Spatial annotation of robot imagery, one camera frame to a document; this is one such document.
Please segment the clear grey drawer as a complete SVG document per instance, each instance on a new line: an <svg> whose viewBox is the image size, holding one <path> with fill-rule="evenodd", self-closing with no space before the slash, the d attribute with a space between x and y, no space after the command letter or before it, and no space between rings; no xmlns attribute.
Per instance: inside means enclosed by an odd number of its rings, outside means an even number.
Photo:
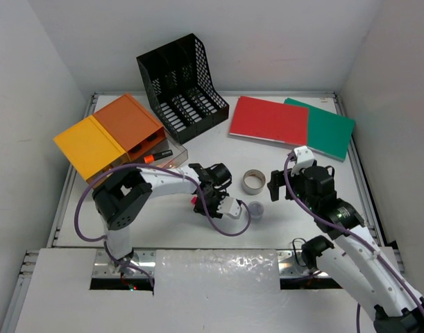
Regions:
<svg viewBox="0 0 424 333"><path fill-rule="evenodd" d="M172 154L170 156L163 157L159 160L149 162L150 165L157 167L162 167L166 169L177 168L181 166L188 159L187 149L173 142L170 139L165 139L159 144L155 145L153 148L147 150L145 153L142 153L136 160L136 163L145 163L144 158L149 155L154 155L156 153L161 153L163 151L171 150Z"/></svg>

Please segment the orange highlighter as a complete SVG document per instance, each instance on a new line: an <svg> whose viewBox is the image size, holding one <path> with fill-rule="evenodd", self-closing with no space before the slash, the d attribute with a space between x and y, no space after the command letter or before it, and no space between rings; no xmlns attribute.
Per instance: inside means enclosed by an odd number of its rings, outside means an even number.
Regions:
<svg viewBox="0 0 424 333"><path fill-rule="evenodd" d="M166 157L170 157L173 155L173 151L172 150L165 150L165 151L160 151L158 153L154 153L151 155L147 155L144 157L144 162L146 164L150 164L152 162L164 159Z"/></svg>

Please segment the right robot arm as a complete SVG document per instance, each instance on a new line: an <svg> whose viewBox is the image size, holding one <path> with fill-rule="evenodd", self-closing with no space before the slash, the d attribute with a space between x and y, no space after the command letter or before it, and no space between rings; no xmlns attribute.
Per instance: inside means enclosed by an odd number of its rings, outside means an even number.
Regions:
<svg viewBox="0 0 424 333"><path fill-rule="evenodd" d="M323 234L302 246L310 270L327 273L373 321L376 332L424 332L424 296L406 282L372 238L358 211L338 197L334 169L313 164L293 173L272 171L271 200L279 189L314 219Z"/></svg>

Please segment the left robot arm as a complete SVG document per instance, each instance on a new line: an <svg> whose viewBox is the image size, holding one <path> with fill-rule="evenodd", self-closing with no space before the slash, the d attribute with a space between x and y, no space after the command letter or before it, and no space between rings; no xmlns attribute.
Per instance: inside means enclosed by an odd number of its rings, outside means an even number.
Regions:
<svg viewBox="0 0 424 333"><path fill-rule="evenodd" d="M226 189L232 176L222 163L204 168L194 163L177 169L132 168L115 171L92 194L104 221L107 247L121 262L130 263L133 249L129 225L148 199L172 194L198 196L194 212L220 219L224 214L238 219L241 206Z"/></svg>

